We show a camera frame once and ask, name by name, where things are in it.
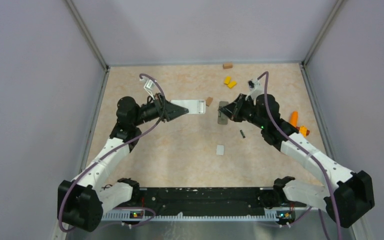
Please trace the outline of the green battery short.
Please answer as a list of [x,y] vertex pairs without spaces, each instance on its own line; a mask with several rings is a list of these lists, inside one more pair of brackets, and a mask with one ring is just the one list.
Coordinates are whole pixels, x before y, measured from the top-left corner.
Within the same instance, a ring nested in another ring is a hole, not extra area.
[[240,130],[239,132],[240,132],[240,134],[241,134],[241,136],[242,136],[243,139],[246,138],[246,136],[245,136],[243,130]]

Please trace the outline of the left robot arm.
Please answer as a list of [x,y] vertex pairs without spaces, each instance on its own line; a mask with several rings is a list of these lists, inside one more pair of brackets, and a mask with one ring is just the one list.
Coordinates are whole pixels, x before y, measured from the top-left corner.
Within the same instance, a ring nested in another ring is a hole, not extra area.
[[139,139],[155,128],[153,125],[141,132],[139,125],[152,120],[170,122],[190,112],[184,106],[167,101],[161,93],[148,99],[139,105],[131,96],[122,97],[117,102],[115,126],[102,150],[73,180],[64,180],[59,185],[57,220],[62,232],[68,233],[74,228],[92,232],[103,215],[118,205],[125,203],[134,207],[140,202],[141,194],[132,183],[116,182],[108,190],[101,187]]

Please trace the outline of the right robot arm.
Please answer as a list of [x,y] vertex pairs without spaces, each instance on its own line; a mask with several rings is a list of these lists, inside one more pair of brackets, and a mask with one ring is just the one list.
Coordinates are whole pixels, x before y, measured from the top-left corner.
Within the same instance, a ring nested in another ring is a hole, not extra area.
[[261,94],[253,100],[241,93],[218,111],[233,122],[246,121],[260,128],[270,146],[293,158],[321,182],[321,185],[312,185],[294,177],[276,179],[273,200],[277,205],[306,204],[326,212],[342,228],[351,227],[374,208],[371,176],[363,170],[355,172],[340,165],[312,145],[281,117],[280,105],[273,95]]

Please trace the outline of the white remote battery cover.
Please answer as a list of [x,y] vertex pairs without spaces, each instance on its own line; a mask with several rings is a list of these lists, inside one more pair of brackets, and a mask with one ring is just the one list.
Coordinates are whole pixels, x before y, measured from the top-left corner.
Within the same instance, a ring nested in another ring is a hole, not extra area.
[[224,145],[217,145],[216,146],[216,155],[217,156],[223,156],[225,153],[225,146]]

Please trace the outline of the white remote control with buttons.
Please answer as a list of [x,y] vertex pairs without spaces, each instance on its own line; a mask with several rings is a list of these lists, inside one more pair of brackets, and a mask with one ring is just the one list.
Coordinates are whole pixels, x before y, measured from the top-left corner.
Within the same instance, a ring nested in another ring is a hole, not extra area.
[[204,115],[206,101],[203,99],[171,100],[170,103],[188,109],[189,115]]

